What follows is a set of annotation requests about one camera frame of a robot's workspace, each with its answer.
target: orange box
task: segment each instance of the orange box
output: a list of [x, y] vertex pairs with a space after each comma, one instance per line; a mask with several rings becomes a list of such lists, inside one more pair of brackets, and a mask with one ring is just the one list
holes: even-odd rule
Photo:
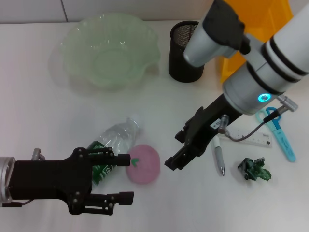
[[[288, 0], [225, 0], [245, 23], [246, 30], [257, 39], [266, 42], [292, 17]], [[245, 58], [237, 52], [230, 59], [220, 58], [221, 83], [233, 74]]]

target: green toy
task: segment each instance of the green toy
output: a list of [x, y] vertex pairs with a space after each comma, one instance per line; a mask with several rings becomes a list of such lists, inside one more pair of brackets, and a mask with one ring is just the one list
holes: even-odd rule
[[263, 180], [270, 180], [271, 174], [268, 170], [262, 168], [264, 166], [265, 158], [259, 158], [253, 161], [250, 158], [245, 158], [240, 165], [238, 165], [238, 169], [244, 175], [245, 179], [257, 180], [257, 178], [261, 178]]

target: white pen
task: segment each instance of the white pen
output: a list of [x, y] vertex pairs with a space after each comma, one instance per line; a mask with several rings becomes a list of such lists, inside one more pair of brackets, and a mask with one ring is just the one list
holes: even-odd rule
[[214, 153], [216, 155], [218, 168], [222, 172], [222, 175], [224, 175], [225, 174], [225, 167], [224, 167], [222, 149], [221, 149], [221, 146], [220, 146], [220, 139], [217, 135], [214, 136], [214, 138], [213, 138], [213, 145], [214, 145]]

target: ruler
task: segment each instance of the ruler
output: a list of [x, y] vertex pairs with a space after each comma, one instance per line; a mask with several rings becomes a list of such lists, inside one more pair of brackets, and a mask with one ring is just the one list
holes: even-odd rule
[[[235, 139], [240, 139], [248, 135], [251, 132], [251, 130], [243, 130], [243, 129], [235, 129], [235, 128], [228, 128], [228, 131], [230, 135]], [[220, 137], [220, 139], [229, 140], [233, 142], [232, 140], [227, 138], [224, 134], [218, 134], [218, 136]], [[245, 139], [238, 143], [262, 146], [262, 147], [268, 147], [268, 148], [271, 148], [272, 146], [271, 136], [269, 134], [265, 134], [262, 132], [256, 132], [253, 135], [251, 135], [248, 139]]]

